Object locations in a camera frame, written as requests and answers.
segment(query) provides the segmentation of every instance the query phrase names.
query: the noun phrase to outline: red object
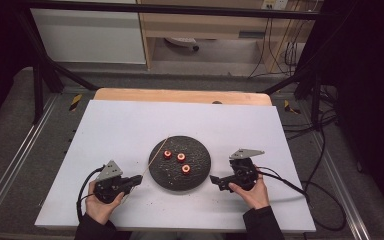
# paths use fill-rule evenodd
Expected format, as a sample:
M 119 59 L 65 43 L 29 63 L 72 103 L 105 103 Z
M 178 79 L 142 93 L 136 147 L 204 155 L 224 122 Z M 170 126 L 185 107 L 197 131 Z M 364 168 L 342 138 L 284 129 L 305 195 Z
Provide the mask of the red object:
M 182 166 L 182 173 L 184 175 L 188 175 L 191 172 L 191 167 L 189 165 L 183 165 Z
M 163 155 L 164 155 L 165 159 L 169 160 L 171 158 L 172 154 L 169 150 L 166 150 L 166 151 L 164 151 Z
M 178 161 L 179 163 L 183 163 L 183 162 L 185 161 L 185 159 L 186 159 L 185 154 L 183 154 L 183 153 L 179 153 L 179 154 L 177 154 L 177 161 Z

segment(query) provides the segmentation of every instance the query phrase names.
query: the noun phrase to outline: white tabletop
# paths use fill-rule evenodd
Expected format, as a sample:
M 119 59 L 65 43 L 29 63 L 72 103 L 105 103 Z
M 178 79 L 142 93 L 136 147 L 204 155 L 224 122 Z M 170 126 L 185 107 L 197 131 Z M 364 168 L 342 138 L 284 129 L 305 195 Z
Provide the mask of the white tabletop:
M 140 175 L 155 145 L 179 135 L 206 146 L 211 175 L 232 175 L 229 156 L 239 148 L 256 149 L 265 151 L 252 157 L 257 166 L 269 167 L 300 186 L 275 107 L 92 100 L 35 225 L 76 228 L 75 203 L 90 172 L 114 160 L 123 177 Z M 302 195 L 278 180 L 265 177 L 265 182 L 283 232 L 315 231 Z M 239 196 L 219 191 L 209 178 L 190 191 L 172 192 L 160 187 L 147 172 L 111 221 L 123 230 L 238 232 L 245 230 L 242 215 L 247 210 Z

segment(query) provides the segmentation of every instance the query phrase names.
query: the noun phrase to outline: hand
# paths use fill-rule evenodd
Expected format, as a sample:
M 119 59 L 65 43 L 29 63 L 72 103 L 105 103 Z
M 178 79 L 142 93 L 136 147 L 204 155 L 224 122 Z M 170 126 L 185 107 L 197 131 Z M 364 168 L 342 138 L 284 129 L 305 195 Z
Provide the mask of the hand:
M 93 194 L 93 190 L 95 189 L 95 183 L 96 181 L 92 181 L 89 183 L 89 195 Z M 93 220 L 97 221 L 102 225 L 105 225 L 108 222 L 108 219 L 110 218 L 111 213 L 114 211 L 114 209 L 121 204 L 121 199 L 123 199 L 123 196 L 124 193 L 122 192 L 117 195 L 117 197 L 112 203 L 106 204 L 99 201 L 99 199 L 95 195 L 91 195 L 86 198 L 86 213 Z
M 229 183 L 229 187 L 232 189 L 232 191 L 241 196 L 250 208 L 257 210 L 270 205 L 267 187 L 266 184 L 264 184 L 262 174 L 258 174 L 257 182 L 249 191 L 243 190 L 241 187 L 234 183 Z

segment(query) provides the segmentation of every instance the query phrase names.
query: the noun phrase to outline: round black plate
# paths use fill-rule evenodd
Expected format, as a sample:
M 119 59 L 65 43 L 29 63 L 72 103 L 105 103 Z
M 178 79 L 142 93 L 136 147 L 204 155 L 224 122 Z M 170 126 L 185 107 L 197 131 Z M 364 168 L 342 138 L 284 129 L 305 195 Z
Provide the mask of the round black plate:
M 152 150 L 149 162 L 164 143 L 164 140 Z M 172 152 L 171 159 L 164 158 L 163 153 L 165 150 Z M 177 161 L 177 154 L 179 153 L 186 155 L 184 163 Z M 191 168 L 189 175 L 182 173 L 182 166 L 185 164 Z M 174 136 L 167 139 L 167 142 L 149 167 L 149 172 L 161 187 L 172 191 L 186 191 L 204 182 L 210 173 L 210 168 L 210 154 L 202 143 L 191 137 Z

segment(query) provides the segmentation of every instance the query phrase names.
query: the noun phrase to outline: black sleeve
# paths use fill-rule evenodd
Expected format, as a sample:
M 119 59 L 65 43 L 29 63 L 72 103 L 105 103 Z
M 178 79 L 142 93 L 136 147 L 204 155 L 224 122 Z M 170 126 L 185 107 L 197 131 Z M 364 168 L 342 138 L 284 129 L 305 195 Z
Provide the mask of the black sleeve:
M 101 225 L 85 214 L 77 227 L 74 240 L 110 240 L 115 233 L 116 229 L 111 221 Z
M 248 240 L 285 239 L 270 206 L 251 209 L 243 216 Z

